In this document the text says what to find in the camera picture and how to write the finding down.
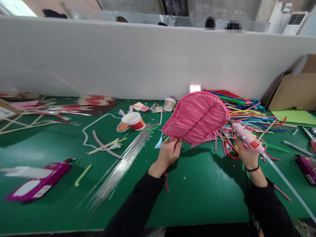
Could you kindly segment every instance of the paper cup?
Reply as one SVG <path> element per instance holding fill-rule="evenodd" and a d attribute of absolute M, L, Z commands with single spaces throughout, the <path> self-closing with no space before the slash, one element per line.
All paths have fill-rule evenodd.
<path fill-rule="evenodd" d="M 165 99 L 164 109 L 168 112 L 171 112 L 175 106 L 175 100 L 173 98 Z"/>
<path fill-rule="evenodd" d="M 128 124 L 136 131 L 142 130 L 145 127 L 144 120 L 141 117 L 141 114 L 138 112 L 131 112 L 126 114 L 122 118 L 122 122 Z"/>

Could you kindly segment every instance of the glue gun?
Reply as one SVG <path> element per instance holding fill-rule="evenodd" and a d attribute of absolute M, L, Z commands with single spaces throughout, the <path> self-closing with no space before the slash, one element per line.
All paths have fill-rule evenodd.
<path fill-rule="evenodd" d="M 242 140 L 244 147 L 246 147 L 247 149 L 251 149 L 255 153 L 264 152 L 264 147 L 253 138 L 253 135 L 249 131 L 245 130 L 241 125 L 237 123 L 233 123 L 229 120 L 227 121 L 230 124 L 230 127 L 233 129 L 233 132 L 238 136 L 240 140 Z"/>

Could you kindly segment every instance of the air conditioner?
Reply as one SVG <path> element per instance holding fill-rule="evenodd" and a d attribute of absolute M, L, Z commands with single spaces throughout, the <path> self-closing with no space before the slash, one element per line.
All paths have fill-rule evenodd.
<path fill-rule="evenodd" d="M 296 35 L 308 12 L 292 13 L 287 23 L 283 35 Z"/>

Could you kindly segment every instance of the pink pipe cleaner craft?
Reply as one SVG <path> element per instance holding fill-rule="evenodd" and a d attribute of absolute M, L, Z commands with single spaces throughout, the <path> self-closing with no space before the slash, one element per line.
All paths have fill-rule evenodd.
<path fill-rule="evenodd" d="M 228 118 L 228 109 L 219 97 L 208 92 L 195 92 L 178 102 L 162 132 L 195 145 L 222 128 Z"/>

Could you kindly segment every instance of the person's right hand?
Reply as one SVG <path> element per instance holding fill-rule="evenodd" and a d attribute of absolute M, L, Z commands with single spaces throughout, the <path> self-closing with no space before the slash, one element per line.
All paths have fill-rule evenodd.
<path fill-rule="evenodd" d="M 262 142 L 260 142 L 258 139 L 255 138 L 255 140 L 259 144 L 262 144 Z M 245 148 L 242 142 L 239 141 L 238 138 L 235 140 L 235 143 L 238 148 L 240 159 L 243 161 L 246 169 L 253 170 L 257 168 L 259 154 L 254 153 L 252 150 Z"/>

